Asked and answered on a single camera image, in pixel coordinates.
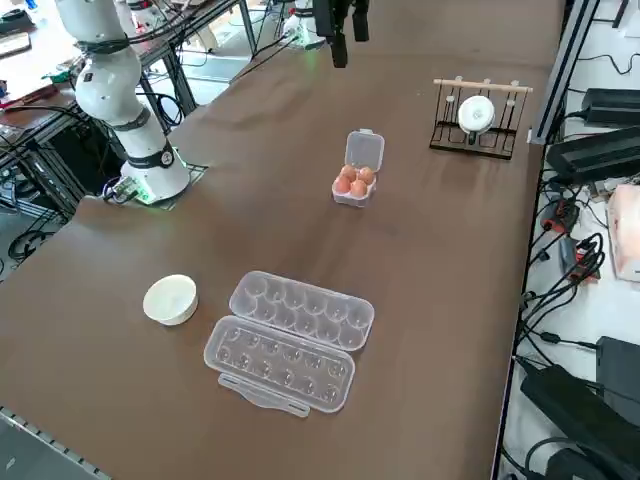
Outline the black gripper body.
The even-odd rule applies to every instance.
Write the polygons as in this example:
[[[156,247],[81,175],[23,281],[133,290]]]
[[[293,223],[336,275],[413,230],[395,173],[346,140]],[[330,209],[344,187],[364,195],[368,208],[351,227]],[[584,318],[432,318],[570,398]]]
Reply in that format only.
[[[314,0],[316,34],[328,38],[341,33],[350,5],[348,0]]]

